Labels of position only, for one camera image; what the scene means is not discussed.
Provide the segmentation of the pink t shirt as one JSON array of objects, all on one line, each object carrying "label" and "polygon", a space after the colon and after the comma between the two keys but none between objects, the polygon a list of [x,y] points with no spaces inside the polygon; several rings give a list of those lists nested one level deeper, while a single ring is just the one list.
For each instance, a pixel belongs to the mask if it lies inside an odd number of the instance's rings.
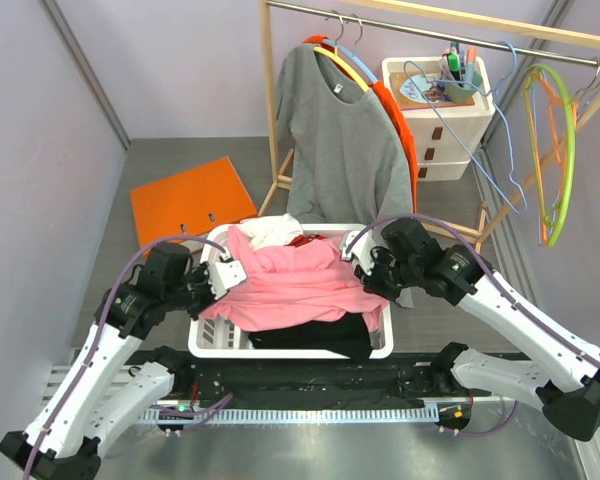
[{"label": "pink t shirt", "polygon": [[238,227],[228,229],[228,248],[246,280],[199,315],[231,321],[246,332],[335,322],[346,313],[363,317],[369,331],[382,323],[388,301],[366,293],[350,264],[340,258],[341,235],[300,246],[254,250]]}]

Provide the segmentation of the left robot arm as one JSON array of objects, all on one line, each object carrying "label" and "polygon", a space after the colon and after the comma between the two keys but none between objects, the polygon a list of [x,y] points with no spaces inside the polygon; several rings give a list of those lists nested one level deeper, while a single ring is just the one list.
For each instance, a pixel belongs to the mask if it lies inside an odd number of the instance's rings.
[{"label": "left robot arm", "polygon": [[131,380],[104,396],[121,368],[170,312],[196,318],[245,279],[221,245],[218,262],[190,263],[185,237],[155,240],[135,253],[104,296],[78,357],[52,398],[22,431],[5,434],[0,452],[25,479],[93,479],[119,437],[158,400],[185,397],[189,360],[154,350]]}]

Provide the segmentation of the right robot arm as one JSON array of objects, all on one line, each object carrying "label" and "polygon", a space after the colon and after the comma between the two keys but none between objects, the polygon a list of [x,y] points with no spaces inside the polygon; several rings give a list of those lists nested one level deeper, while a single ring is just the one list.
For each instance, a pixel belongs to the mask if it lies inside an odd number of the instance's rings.
[{"label": "right robot arm", "polygon": [[483,321],[526,357],[506,360],[451,342],[432,365],[437,391],[505,396],[540,411],[561,433],[592,440],[600,429],[600,347],[528,301],[464,238],[442,247],[425,228],[434,221],[422,214],[378,220],[379,235],[366,226],[344,236],[341,258],[365,292],[395,301],[419,288]]}]

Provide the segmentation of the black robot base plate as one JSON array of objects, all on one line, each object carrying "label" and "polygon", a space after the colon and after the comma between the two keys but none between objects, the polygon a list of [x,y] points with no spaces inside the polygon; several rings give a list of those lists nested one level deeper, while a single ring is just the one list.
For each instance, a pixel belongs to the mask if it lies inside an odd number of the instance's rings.
[{"label": "black robot base plate", "polygon": [[358,364],[351,359],[203,359],[184,355],[182,378],[169,399],[208,407],[232,396],[232,409],[380,410],[420,407],[429,399],[485,397],[433,372],[432,354],[394,353]]}]

